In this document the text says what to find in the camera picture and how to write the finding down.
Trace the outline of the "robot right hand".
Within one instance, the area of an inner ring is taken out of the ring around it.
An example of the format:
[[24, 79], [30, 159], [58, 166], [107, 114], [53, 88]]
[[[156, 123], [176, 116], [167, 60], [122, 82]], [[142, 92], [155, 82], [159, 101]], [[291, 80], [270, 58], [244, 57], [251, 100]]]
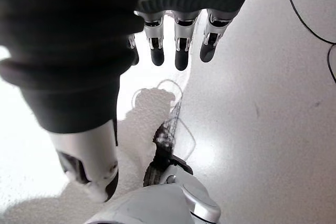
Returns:
[[118, 184], [120, 76], [135, 60], [132, 35], [165, 10], [202, 9], [230, 20], [245, 0], [1, 0], [1, 77], [18, 86], [51, 133], [64, 172], [95, 201]]

